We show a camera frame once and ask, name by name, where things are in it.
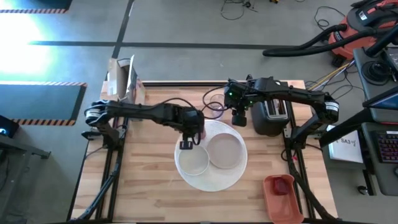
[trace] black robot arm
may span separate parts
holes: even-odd
[[[193,141],[188,139],[202,133],[205,124],[203,113],[191,106],[172,103],[146,106],[100,100],[92,103],[87,109],[86,123],[98,128],[104,137],[104,144],[108,147],[114,147],[119,142],[119,131],[109,125],[109,120],[115,117],[150,119],[157,124],[170,126],[182,133],[180,149],[192,149]]]
[[[303,126],[292,130],[292,147],[304,148],[309,134],[323,124],[338,121],[339,104],[329,93],[282,86],[272,77],[248,80],[246,84],[229,80],[224,95],[225,107],[233,110],[232,124],[237,126],[246,125],[246,110],[257,102],[278,99],[310,105],[315,110],[315,115]]]

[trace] wooden tabletop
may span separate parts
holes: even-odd
[[[304,88],[301,80],[288,83]],[[201,98],[209,89],[150,87],[147,88],[146,104],[154,105],[171,97],[181,97],[195,107],[202,108]],[[215,91],[209,98],[222,92]],[[106,96],[106,88],[103,88],[101,97],[112,100],[112,97]],[[297,125],[312,116],[309,106],[293,103],[293,107]],[[205,110],[205,114],[210,115],[210,112]],[[281,135],[270,138],[256,134],[250,113],[246,113],[246,116],[246,127],[233,126],[242,135],[248,149],[246,170],[236,184],[219,192],[197,190],[181,178],[174,163],[175,144],[180,135],[178,132],[153,121],[130,121],[114,222],[269,222],[262,180],[268,175],[289,173],[287,163],[280,158],[284,143]],[[227,111],[221,121],[231,125],[231,112]],[[309,139],[307,142],[318,146],[316,140]],[[101,143],[101,139],[90,141],[88,153],[100,147]],[[303,156],[311,190],[328,212],[337,216],[322,153],[307,147],[303,150]],[[106,150],[103,149],[85,161],[72,217],[81,215],[98,193],[105,158]],[[300,197],[303,213],[307,217],[302,191]],[[105,215],[107,211],[108,200],[104,206]]]

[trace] computer monitor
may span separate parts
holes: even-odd
[[[365,101],[362,106],[367,108],[398,110],[398,86]]]

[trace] red container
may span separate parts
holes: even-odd
[[[288,191],[285,195],[275,192],[274,182],[280,178],[287,184]],[[262,183],[268,216],[275,224],[298,224],[304,220],[297,204],[293,181],[291,175],[284,174],[268,176]]]

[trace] concrete floor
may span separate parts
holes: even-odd
[[[306,0],[303,3],[281,0],[279,4],[254,1],[258,12],[245,10],[239,20],[227,21],[220,16],[222,0],[135,0],[122,40],[297,45],[320,32],[313,21],[318,6],[331,6],[347,13],[349,5],[356,0]],[[92,42],[117,41],[128,2],[74,0],[68,14],[0,14],[3,31],[0,80],[87,82],[82,104],[82,108],[86,108],[98,99],[108,59],[114,52],[114,47],[90,46],[96,44]],[[229,5],[225,16],[238,16],[240,9],[238,5]],[[331,24],[341,20],[334,11],[321,10],[318,18],[328,19]],[[31,40],[48,42],[26,45]],[[81,46],[66,46],[73,41],[79,41]],[[333,70],[328,53],[264,58],[261,50],[121,47],[117,55],[129,58],[132,54],[136,55],[136,71],[144,80],[243,79],[247,74],[255,78],[316,80]],[[360,86],[358,74],[350,74],[349,79]],[[342,83],[328,86],[326,90],[333,91],[340,85]],[[357,89],[339,99],[340,122],[359,111],[362,100],[363,93]],[[32,161],[14,203],[15,212],[22,213],[28,223],[65,221],[87,145],[80,133],[87,129],[83,111],[72,127],[21,127],[17,139],[52,151],[49,160]],[[340,218],[395,223],[398,198],[385,197],[380,192],[375,197],[360,195],[355,187],[364,183],[361,170],[331,161],[326,151],[324,157]]]

